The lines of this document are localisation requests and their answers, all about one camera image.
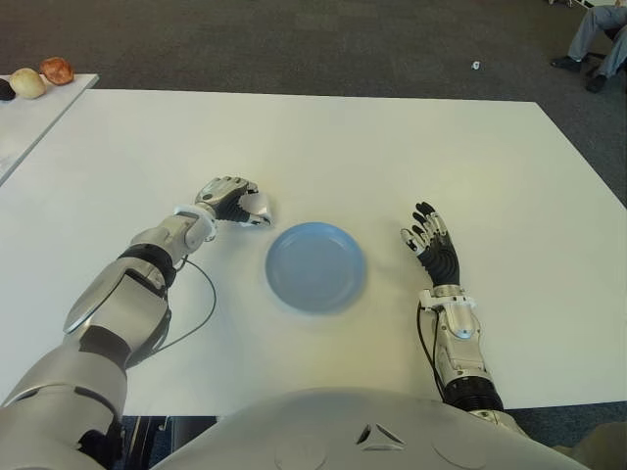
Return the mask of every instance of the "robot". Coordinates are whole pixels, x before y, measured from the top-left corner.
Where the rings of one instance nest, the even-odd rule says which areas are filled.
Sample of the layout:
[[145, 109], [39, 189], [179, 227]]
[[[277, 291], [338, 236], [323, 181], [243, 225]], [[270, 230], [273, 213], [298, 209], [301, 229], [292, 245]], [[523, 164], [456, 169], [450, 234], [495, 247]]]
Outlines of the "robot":
[[[268, 225], [239, 205], [257, 186], [212, 180], [193, 205], [135, 236], [78, 298], [64, 341], [36, 362], [0, 408], [0, 469], [109, 469], [121, 456], [125, 369], [168, 331], [176, 266], [217, 235], [217, 220]], [[384, 391], [316, 389], [221, 419], [159, 469], [583, 469], [529, 439], [504, 413], [479, 349], [475, 301], [443, 218], [416, 205], [403, 242], [433, 280], [419, 293], [418, 334], [442, 401]], [[431, 317], [430, 352], [422, 321]]]

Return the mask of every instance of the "wire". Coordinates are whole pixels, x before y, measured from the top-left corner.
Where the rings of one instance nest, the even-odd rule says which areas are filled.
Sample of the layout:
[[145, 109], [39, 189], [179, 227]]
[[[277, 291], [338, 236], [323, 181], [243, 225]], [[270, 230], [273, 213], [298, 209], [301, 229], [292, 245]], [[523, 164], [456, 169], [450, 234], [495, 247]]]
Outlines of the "wire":
[[209, 310], [209, 313], [207, 314], [205, 319], [203, 319], [203, 321], [201, 321], [198, 325], [196, 325], [194, 328], [189, 330], [184, 335], [176, 338], [173, 341], [170, 341], [165, 346], [161, 346], [160, 348], [154, 350], [154, 352], [152, 354], [150, 354], [150, 355], [155, 355], [156, 353], [160, 353], [161, 351], [166, 350], [170, 346], [174, 346], [176, 343], [179, 343], [179, 342], [183, 341], [185, 338], [189, 337], [190, 335], [196, 333], [203, 326], [205, 326], [205, 324], [211, 319], [211, 317], [214, 315], [214, 312], [216, 311], [217, 291], [216, 291], [216, 286], [214, 285], [214, 281], [212, 281], [212, 279], [207, 275], [207, 273], [198, 264], [196, 264], [193, 261], [190, 261], [188, 259], [188, 257], [183, 258], [183, 262], [181, 263], [181, 266], [176, 271], [180, 271], [185, 266], [185, 264], [191, 264], [192, 266], [194, 266], [205, 277], [205, 279], [207, 279], [207, 282], [209, 282], [209, 285], [212, 287], [212, 291], [214, 293], [214, 303], [212, 304], [212, 307]]
[[176, 272], [180, 272], [180, 270], [181, 270], [183, 267], [185, 267], [185, 264], [187, 263], [187, 260], [188, 260], [188, 259], [189, 259], [189, 255], [185, 255], [185, 256], [183, 257], [183, 262], [180, 264], [180, 266], [179, 266], [179, 267], [175, 268], [174, 270], [175, 270]]
[[422, 324], [420, 322], [420, 315], [422, 314], [422, 305], [418, 302], [418, 308], [416, 311], [415, 323], [418, 329], [418, 338], [420, 339], [420, 344], [422, 345], [422, 350], [424, 354], [427, 356], [427, 360], [429, 361], [429, 365], [431, 366], [431, 370], [433, 371], [433, 378], [435, 380], [435, 386], [438, 389], [438, 394], [440, 394], [440, 398], [444, 400], [444, 384], [442, 382], [442, 378], [438, 373], [438, 369], [435, 366], [435, 348], [436, 348], [436, 340], [438, 339], [438, 329], [440, 326], [440, 314], [436, 312], [436, 321], [435, 321], [435, 334], [433, 337], [433, 353], [430, 354], [427, 346], [424, 342], [424, 337], [422, 336]]

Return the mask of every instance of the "black shoe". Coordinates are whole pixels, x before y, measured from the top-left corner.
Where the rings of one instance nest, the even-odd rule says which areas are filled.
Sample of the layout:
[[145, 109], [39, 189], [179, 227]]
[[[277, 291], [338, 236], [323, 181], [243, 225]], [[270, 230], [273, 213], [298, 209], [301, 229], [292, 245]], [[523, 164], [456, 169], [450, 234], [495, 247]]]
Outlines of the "black shoe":
[[580, 71], [581, 70], [581, 62], [577, 62], [568, 56], [558, 57], [557, 59], [553, 59], [551, 61], [551, 65], [553, 67], [557, 67], [558, 69], [566, 69], [567, 71]]
[[588, 82], [586, 89], [591, 93], [599, 93], [603, 90], [606, 82], [607, 77], [605, 75], [597, 75]]

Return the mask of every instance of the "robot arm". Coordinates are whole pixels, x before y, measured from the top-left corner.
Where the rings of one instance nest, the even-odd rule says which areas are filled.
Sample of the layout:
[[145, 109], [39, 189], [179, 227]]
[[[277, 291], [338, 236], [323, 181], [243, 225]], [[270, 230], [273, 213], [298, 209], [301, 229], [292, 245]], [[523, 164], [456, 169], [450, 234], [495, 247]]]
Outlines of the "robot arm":
[[72, 307], [63, 343], [25, 374], [0, 408], [2, 469], [111, 468], [121, 454], [125, 369], [153, 353], [169, 326], [174, 266], [216, 236], [216, 219], [252, 224], [242, 178], [210, 182], [136, 237]]
[[437, 387], [445, 403], [495, 424], [524, 434], [503, 413], [497, 393], [479, 348], [481, 325], [474, 314], [476, 302], [459, 283], [458, 255], [443, 218], [427, 203], [416, 204], [411, 231], [403, 229], [405, 244], [431, 276], [433, 291], [419, 293], [420, 314], [435, 316], [434, 354], [425, 352], [434, 368]]

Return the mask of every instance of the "gray carpet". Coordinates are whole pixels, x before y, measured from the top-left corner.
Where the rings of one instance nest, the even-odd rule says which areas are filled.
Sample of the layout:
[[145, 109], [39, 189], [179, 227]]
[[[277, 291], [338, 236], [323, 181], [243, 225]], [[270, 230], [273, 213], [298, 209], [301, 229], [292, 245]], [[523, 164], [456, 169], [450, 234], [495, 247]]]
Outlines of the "gray carpet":
[[[102, 88], [536, 101], [627, 203], [626, 80], [548, 66], [583, 7], [544, 0], [0, 0], [0, 71], [63, 55]], [[606, 51], [602, 37], [595, 49]], [[481, 61], [481, 70], [470, 64]]]

